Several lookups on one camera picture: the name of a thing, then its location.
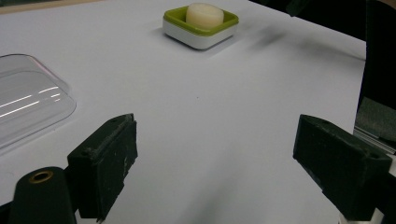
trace plastic lid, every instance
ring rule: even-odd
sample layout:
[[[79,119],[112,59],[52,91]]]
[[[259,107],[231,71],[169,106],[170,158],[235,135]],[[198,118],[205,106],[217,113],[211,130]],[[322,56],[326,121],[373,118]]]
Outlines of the plastic lid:
[[[0,57],[0,154],[76,109],[67,85],[28,55]]]

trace soap dish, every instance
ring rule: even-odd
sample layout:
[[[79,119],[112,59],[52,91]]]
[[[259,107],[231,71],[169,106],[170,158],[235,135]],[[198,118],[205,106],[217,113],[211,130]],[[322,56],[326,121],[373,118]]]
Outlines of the soap dish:
[[[171,9],[163,15],[164,32],[182,43],[195,49],[208,49],[236,32],[239,19],[231,12],[223,10],[224,23],[212,29],[204,30],[186,23],[187,8]]]

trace white tabletop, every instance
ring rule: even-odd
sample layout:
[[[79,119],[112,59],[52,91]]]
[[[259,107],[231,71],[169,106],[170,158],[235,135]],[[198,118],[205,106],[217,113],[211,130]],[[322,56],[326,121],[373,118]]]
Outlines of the white tabletop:
[[[334,224],[338,211],[292,158],[300,114],[352,132],[365,43],[247,0],[208,50],[166,36],[183,0],[105,0],[0,15],[0,55],[36,57],[71,87],[76,111],[0,157],[0,203],[102,123],[137,120],[139,157],[106,223]],[[79,223],[94,223],[92,219]]]

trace black object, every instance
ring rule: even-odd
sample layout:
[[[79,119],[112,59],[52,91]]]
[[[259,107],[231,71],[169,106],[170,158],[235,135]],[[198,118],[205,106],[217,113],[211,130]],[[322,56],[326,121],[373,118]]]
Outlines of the black object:
[[[0,7],[10,7],[32,3],[54,2],[59,0],[0,0]]]
[[[364,0],[250,0],[291,16],[365,40]]]
[[[369,221],[377,207],[396,220],[392,159],[324,119],[301,115],[293,158],[348,220]]]
[[[107,121],[67,157],[66,169],[46,167],[21,178],[14,200],[0,207],[1,223],[75,224],[106,219],[137,157],[132,114]]]
[[[18,181],[8,224],[22,223],[76,223],[63,169],[42,168]]]
[[[359,104],[364,97],[396,110],[396,9],[367,1],[367,53]]]

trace screw hole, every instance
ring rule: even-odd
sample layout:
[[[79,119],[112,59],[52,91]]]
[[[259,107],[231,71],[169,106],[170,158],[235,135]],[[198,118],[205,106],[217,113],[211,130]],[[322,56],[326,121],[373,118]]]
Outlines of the screw hole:
[[[42,171],[42,172],[38,172],[37,174],[32,175],[29,178],[29,182],[32,184],[39,184],[39,183],[43,183],[49,179],[51,179],[53,176],[53,172],[52,171]]]

